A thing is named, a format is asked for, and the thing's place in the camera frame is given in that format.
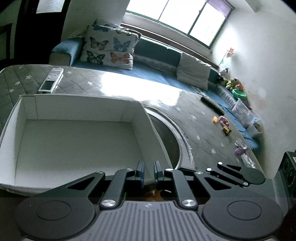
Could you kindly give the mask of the orange yellow plush duck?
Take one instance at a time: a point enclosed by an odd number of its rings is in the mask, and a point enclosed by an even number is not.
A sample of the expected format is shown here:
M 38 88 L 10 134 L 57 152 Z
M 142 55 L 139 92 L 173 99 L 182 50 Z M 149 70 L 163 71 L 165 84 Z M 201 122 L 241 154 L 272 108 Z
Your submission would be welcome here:
M 145 201 L 166 201 L 169 200 L 171 197 L 171 192 L 167 190 L 152 190 L 150 191 L 147 196 L 145 197 Z

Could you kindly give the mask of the white cardboard box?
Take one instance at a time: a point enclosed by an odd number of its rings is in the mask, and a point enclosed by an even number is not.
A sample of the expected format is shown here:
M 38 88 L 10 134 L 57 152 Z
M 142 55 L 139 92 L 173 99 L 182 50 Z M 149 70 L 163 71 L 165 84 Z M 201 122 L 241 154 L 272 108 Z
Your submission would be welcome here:
M 166 148 L 135 100 L 62 94 L 22 96 L 1 134 L 1 188 L 34 195 L 102 171 L 107 176 L 145 162 L 170 168 Z

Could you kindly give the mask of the blue sofa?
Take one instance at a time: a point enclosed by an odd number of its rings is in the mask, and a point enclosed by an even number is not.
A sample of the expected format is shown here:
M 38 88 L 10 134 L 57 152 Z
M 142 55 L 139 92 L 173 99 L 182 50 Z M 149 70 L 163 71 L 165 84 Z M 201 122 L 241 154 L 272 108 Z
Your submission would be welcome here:
M 141 38 L 135 47 L 133 54 L 133 69 L 125 70 L 118 67 L 87 63 L 79 58 L 82 53 L 84 40 L 82 38 L 67 39 L 53 48 L 49 57 L 49 64 L 73 66 L 85 69 L 109 71 L 154 82 L 170 85 L 192 93 L 200 93 L 213 99 L 219 104 L 241 132 L 246 143 L 257 155 L 262 147 L 256 138 L 251 137 L 246 128 L 232 114 L 231 109 L 236 104 L 236 99 L 225 87 L 221 85 L 222 76 L 214 68 L 211 68 L 208 78 L 208 89 L 199 90 L 177 79 L 177 66 L 181 59 L 181 53 L 176 49 L 159 42 Z

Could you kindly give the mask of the white quilted cushion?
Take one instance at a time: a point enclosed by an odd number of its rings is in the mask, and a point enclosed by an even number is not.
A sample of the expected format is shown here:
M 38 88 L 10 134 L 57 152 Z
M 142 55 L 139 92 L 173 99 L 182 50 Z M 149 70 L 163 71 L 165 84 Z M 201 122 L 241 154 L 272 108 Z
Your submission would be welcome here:
M 211 65 L 183 52 L 176 71 L 177 80 L 207 90 L 210 70 Z

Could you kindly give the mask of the yellow toy truck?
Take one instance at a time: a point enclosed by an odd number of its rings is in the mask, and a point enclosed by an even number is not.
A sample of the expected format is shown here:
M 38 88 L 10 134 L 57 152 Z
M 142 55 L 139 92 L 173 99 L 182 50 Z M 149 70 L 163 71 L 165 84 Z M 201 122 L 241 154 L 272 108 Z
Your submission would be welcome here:
M 226 136 L 229 136 L 230 133 L 232 132 L 232 130 L 226 126 L 222 127 L 222 131 L 225 133 Z

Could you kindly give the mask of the stuffed animals pile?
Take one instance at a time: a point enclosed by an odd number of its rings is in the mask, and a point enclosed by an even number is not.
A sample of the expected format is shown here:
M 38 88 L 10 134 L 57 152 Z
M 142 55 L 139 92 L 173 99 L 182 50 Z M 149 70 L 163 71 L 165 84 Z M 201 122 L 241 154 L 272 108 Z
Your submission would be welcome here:
M 222 80 L 222 85 L 229 91 L 234 89 L 243 91 L 243 85 L 238 78 L 230 78 L 229 76 L 229 68 L 224 68 L 220 71 Z

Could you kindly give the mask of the purple small toy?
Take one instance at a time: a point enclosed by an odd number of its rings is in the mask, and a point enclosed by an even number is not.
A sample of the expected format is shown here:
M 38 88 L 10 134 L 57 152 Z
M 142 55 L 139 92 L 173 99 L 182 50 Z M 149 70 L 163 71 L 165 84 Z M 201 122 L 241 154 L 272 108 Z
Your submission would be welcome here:
M 241 139 L 237 139 L 234 144 L 236 145 L 235 153 L 237 155 L 242 155 L 248 150 L 247 144 Z

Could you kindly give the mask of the dark wooden door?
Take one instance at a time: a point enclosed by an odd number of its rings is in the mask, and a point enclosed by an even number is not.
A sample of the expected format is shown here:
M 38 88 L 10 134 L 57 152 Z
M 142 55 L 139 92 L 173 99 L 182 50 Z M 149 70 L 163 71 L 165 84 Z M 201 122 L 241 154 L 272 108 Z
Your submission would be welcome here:
M 52 49 L 61 41 L 70 1 L 61 11 L 38 13 L 40 1 L 21 1 L 16 22 L 14 63 L 47 64 Z

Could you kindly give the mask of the pink plush toy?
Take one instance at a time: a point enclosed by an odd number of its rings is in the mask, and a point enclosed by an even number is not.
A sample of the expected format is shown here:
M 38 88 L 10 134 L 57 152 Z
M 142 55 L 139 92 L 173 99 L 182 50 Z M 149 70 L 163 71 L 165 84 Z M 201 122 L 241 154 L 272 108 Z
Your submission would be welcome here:
M 222 125 L 222 127 L 229 128 L 230 123 L 225 116 L 222 116 L 222 115 L 219 116 L 218 120 L 219 120 L 219 123 Z

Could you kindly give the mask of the butterfly print pillow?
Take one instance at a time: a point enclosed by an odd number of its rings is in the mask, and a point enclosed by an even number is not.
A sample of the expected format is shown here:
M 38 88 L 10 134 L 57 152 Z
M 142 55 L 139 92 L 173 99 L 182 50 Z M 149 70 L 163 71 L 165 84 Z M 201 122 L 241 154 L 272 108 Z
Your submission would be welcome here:
M 142 37 L 138 31 L 96 19 L 87 28 L 80 61 L 133 69 L 133 53 Z

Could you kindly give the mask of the clear plastic storage box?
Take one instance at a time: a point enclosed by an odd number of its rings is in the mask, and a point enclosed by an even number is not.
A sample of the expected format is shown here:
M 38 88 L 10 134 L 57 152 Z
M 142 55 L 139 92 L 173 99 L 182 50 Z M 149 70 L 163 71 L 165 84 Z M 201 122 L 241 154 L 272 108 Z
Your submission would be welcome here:
M 255 119 L 254 114 L 247 108 L 241 99 L 237 99 L 237 102 L 231 111 L 245 128 L 248 128 Z

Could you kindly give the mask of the window with green frame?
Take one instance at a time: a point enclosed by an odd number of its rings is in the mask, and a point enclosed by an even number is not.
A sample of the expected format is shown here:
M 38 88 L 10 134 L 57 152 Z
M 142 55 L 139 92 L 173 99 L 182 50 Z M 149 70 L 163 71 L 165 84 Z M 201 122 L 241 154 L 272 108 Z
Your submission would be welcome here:
M 206 48 L 212 47 L 234 10 L 228 1 L 130 1 L 126 12 L 175 30 Z

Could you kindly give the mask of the silver remote control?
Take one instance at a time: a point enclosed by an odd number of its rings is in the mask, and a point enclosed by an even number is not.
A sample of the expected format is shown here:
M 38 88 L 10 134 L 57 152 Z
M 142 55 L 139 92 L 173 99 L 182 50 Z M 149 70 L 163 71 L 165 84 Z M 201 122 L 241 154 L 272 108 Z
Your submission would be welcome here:
M 38 90 L 40 94 L 52 94 L 55 90 L 57 84 L 63 78 L 64 69 L 63 68 L 53 68 L 47 75 L 46 79 L 42 83 Z

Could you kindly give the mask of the green plastic bowl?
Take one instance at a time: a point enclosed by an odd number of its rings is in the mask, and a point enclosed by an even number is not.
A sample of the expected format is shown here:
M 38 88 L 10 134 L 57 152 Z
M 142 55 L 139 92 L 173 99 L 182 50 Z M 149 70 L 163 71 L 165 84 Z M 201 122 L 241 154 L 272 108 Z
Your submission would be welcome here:
M 233 89 L 232 95 L 235 99 L 247 100 L 247 95 L 243 91 Z

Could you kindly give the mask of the black remote control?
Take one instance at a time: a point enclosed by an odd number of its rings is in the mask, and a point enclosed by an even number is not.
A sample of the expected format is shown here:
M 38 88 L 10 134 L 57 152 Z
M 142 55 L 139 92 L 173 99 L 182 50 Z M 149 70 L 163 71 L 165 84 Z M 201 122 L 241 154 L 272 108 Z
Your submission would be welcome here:
M 212 109 L 215 113 L 217 113 L 219 116 L 224 116 L 225 112 L 224 110 L 212 99 L 206 96 L 201 97 L 201 102 L 208 106 L 208 108 Z

